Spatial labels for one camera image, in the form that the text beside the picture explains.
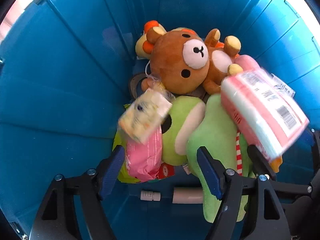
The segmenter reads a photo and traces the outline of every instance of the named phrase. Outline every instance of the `pink wet wipes package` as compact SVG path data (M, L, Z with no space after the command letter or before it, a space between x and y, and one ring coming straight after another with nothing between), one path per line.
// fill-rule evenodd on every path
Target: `pink wet wipes package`
M128 141L126 167L129 175L141 182L155 179L161 165L161 155L161 126L150 135L146 144Z
M223 107L248 144L256 145L268 161L281 156L309 123L297 103L274 85L262 69L227 77L221 84Z

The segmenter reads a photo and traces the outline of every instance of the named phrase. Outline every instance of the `light green plush toy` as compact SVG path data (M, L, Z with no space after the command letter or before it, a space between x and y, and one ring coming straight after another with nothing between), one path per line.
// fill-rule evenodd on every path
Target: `light green plush toy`
M173 103L162 128L162 160L173 166L187 161L187 142L204 118L205 103L196 97L180 96Z
M210 223L216 217L220 201L214 195L211 195L197 162L196 153L200 146L205 146L211 156L221 161L226 169L232 168L236 171L236 135L237 127L223 109L220 94L212 95L206 105L204 120L190 136L187 145L188 163L202 184L204 217ZM247 154L247 142L242 135L240 135L239 144L242 157L242 174L248 176L248 174L251 175L252 163ZM244 217L244 206L247 200L247 196L242 196L237 221L241 221Z

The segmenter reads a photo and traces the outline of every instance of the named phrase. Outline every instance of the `metal screw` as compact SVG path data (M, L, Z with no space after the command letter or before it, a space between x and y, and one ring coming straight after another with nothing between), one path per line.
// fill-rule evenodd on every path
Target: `metal screw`
M259 175L259 179L262 181L266 181L267 177L265 175Z
M95 169L89 169L87 171L87 174L90 175L90 176L93 176L94 174L96 174L96 170Z
M54 177L54 179L56 180L56 181L59 181L59 180L62 180L62 175L61 174L58 174L58 175L56 175L55 177Z
M235 174L235 171L233 169L227 169L226 170L226 173L230 176L234 175Z

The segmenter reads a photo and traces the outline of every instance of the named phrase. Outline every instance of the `blue bin wall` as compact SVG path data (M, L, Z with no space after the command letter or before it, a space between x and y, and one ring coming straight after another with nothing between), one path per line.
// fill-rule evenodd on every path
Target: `blue bin wall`
M27 234L55 174L80 175L110 154L117 119L130 100L128 80L144 70L134 45L152 19L203 38L212 28L222 38L238 36L241 53L295 89L310 126L320 128L318 45L284 0L35 0L0 45L0 207ZM309 178L310 162L300 162L308 146L297 142L289 151L280 177L301 183L290 174ZM181 177L186 184L189 178ZM203 239L210 224L201 206L170 205L167 193L177 184L117 183L103 202L116 236L156 240L162 232L167 239ZM137 192L146 187L166 197L140 202Z

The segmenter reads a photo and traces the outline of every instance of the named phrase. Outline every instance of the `red card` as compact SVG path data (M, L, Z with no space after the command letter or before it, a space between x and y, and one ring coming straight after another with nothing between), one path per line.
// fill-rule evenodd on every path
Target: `red card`
M162 163L159 168L157 179L165 179L173 175L174 175L174 166L169 165L167 163Z

